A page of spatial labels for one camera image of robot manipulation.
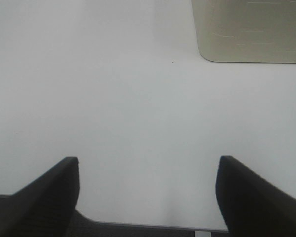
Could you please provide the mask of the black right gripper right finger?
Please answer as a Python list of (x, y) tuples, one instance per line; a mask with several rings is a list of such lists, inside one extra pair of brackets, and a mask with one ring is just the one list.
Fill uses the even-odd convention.
[(232, 237), (296, 237), (296, 199), (232, 156), (219, 159), (219, 210)]

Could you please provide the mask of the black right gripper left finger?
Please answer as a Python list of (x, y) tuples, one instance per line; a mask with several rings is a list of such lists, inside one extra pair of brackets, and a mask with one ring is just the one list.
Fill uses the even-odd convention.
[(62, 237), (80, 192), (79, 162), (66, 157), (0, 200), (0, 237)]

